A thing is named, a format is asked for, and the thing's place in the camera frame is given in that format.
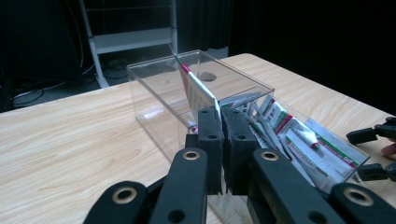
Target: transparent acrylic container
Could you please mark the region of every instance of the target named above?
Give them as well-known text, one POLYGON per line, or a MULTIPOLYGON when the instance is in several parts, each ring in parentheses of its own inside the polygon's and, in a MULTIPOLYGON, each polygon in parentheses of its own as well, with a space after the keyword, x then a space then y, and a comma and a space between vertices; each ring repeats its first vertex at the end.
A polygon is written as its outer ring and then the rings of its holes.
MULTIPOLYGON (((274 88, 200 50, 178 57, 220 102, 241 95, 249 95, 249 101, 261 100, 274 92, 274 88)), ((138 81, 146 91, 144 98, 137 99, 132 90, 136 118, 171 161, 184 147, 190 126, 197 122, 187 101, 178 63, 174 56, 169 56, 128 65, 127 71, 130 80, 138 81)))

